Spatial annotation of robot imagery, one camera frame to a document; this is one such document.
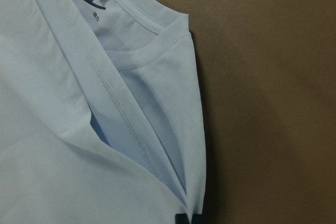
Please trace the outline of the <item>light blue t-shirt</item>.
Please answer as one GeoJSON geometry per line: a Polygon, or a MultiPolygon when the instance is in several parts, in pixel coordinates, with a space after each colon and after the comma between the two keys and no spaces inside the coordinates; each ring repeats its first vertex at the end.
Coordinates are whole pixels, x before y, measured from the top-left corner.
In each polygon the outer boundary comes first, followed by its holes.
{"type": "Polygon", "coordinates": [[[1,0],[1,223],[204,223],[188,14],[1,0]]]}

